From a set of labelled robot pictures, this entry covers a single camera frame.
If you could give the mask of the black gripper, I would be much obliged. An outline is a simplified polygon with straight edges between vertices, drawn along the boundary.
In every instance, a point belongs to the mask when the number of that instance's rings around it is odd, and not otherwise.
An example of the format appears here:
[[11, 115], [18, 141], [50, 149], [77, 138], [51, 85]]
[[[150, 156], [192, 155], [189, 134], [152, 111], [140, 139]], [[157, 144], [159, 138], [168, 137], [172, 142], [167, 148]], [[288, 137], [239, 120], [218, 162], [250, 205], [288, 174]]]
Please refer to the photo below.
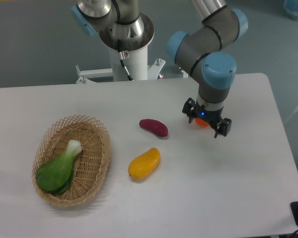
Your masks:
[[214, 138], [218, 135], [226, 137], [231, 130], [232, 120], [221, 118], [223, 108], [216, 111], [207, 111], [204, 105], [200, 106], [195, 103], [192, 98], [184, 103], [182, 113], [188, 117], [188, 122], [191, 123], [194, 118], [200, 118], [206, 121], [211, 128], [215, 128]]

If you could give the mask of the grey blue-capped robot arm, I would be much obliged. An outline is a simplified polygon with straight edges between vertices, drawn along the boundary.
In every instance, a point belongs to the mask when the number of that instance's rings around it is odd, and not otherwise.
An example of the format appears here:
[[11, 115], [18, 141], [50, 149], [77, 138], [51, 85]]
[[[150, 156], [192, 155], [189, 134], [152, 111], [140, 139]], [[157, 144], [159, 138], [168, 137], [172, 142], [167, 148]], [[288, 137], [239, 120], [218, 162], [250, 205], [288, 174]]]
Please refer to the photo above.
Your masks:
[[[216, 135], [226, 136], [231, 120], [222, 118], [236, 62], [222, 52], [243, 36], [247, 17], [230, 9], [223, 0], [194, 0], [192, 5], [202, 23], [193, 34], [175, 32], [166, 52], [198, 85], [196, 99], [188, 99], [182, 109], [189, 120], [205, 121]], [[115, 81], [149, 78], [148, 45], [154, 37], [152, 21], [140, 12], [137, 0], [79, 0], [71, 8], [74, 19], [87, 35], [98, 34], [109, 49]]]

